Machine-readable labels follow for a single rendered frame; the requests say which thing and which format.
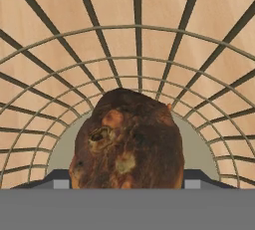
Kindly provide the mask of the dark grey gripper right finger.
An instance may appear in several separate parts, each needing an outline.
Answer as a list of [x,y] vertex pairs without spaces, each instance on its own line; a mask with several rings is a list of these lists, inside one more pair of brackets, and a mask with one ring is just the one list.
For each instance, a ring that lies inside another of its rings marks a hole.
[[182,189],[234,189],[234,186],[211,179],[200,169],[185,169]]

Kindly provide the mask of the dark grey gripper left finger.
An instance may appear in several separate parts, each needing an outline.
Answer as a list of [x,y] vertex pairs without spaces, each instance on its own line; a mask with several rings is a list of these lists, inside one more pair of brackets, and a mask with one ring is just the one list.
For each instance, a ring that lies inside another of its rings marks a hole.
[[54,169],[41,180],[15,186],[15,189],[39,188],[39,189],[71,189],[71,178],[67,169]]

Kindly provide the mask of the dark brown bread loaf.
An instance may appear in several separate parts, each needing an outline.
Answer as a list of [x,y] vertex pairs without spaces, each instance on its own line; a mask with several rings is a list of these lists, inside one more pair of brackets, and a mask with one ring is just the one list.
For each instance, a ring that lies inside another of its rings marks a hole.
[[128,89],[105,93],[77,134],[72,187],[179,189],[184,156],[170,110]]

